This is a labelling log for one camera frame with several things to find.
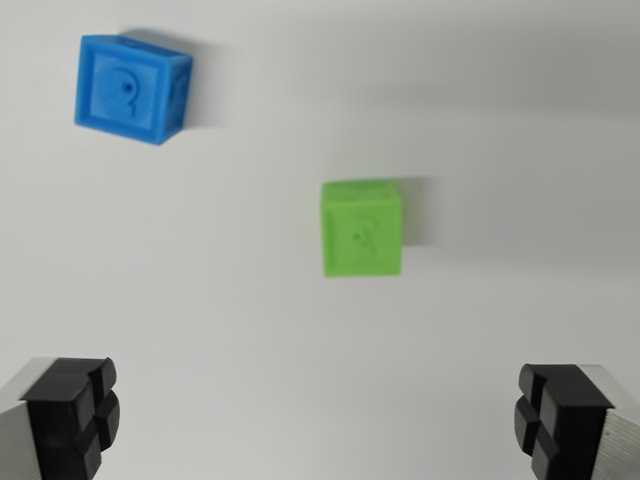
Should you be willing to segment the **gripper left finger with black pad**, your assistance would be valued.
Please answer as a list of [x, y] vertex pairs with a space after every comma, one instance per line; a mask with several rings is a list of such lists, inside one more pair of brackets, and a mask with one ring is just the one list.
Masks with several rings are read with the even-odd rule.
[[112, 359], [35, 357], [1, 387], [1, 477], [95, 477], [116, 438]]

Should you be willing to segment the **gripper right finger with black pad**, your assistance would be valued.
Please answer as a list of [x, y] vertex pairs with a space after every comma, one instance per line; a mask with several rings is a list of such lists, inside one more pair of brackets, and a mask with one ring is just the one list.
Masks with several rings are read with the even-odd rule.
[[601, 365], [525, 364], [514, 410], [538, 479], [637, 479], [639, 401]]

